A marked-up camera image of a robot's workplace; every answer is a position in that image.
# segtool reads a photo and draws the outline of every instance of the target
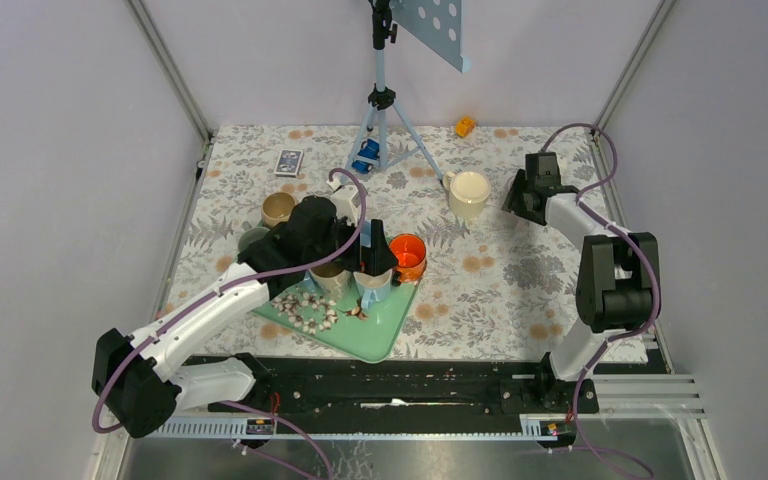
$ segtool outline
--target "ceramic mug handle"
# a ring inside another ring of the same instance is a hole
[[[446,190],[452,189],[452,180],[457,175],[455,172],[446,172],[443,174],[443,188]]]
[[[363,298],[360,301],[360,307],[364,310],[369,308],[369,302],[372,300],[372,289],[367,288],[363,291]]]

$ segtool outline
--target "white wall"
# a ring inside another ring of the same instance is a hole
[[[358,124],[375,81],[367,0],[147,0],[194,97],[222,124]],[[464,0],[458,73],[407,31],[387,84],[418,125],[595,118],[658,0]]]
[[[95,340],[152,317],[199,147],[124,2],[0,2],[0,480],[84,473]]]
[[[609,130],[732,480],[768,478],[768,2],[681,0]]]

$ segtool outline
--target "floral tablecloth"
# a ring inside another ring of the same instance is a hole
[[[451,127],[419,127],[443,171],[484,174],[493,188],[475,220],[455,217],[425,158],[417,153],[361,179],[370,192],[370,218],[388,235],[410,232],[428,245],[428,269],[390,358],[537,361],[560,343],[577,318],[572,296],[579,254],[560,233],[499,209],[524,156],[535,152],[551,128],[477,127],[467,138]],[[283,191],[297,200],[327,196],[326,174],[342,167],[357,127],[225,126],[219,130],[198,194],[164,310],[195,295],[234,260],[242,223],[259,218],[267,195]],[[413,148],[404,127],[391,127],[390,155]],[[282,149],[304,150],[298,178],[272,173]],[[565,183],[596,180],[584,131],[568,131],[553,144]],[[605,213],[601,193],[586,201]],[[329,347],[246,314],[199,353],[341,357]],[[605,356],[609,362],[645,362],[639,339]]]

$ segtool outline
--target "orange cup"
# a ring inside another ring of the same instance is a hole
[[[390,242],[390,251],[399,260],[396,271],[402,283],[417,282],[425,273],[425,242],[416,235],[399,235]]]

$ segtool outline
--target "cup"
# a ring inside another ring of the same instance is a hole
[[[393,270],[387,270],[377,277],[373,277],[361,272],[355,272],[355,283],[358,286],[358,293],[361,295],[360,306],[364,310],[375,303],[384,301],[390,296],[391,285],[393,281]]]
[[[351,272],[334,263],[310,269],[310,276],[322,288],[325,296],[334,301],[341,299],[352,284]]]
[[[278,192],[266,197],[260,207],[260,216],[263,224],[269,228],[286,222],[290,219],[290,213],[296,206],[296,199],[289,193]]]
[[[269,229],[266,227],[249,228],[240,236],[240,241],[237,243],[237,251],[242,252],[252,243],[265,237],[267,233],[269,233]]]
[[[425,272],[425,242],[416,235],[405,233],[390,242],[390,251],[399,260],[396,271],[402,283],[417,282]]]
[[[490,198],[490,182],[476,172],[446,172],[443,187],[449,191],[449,208],[465,220],[477,217]]]

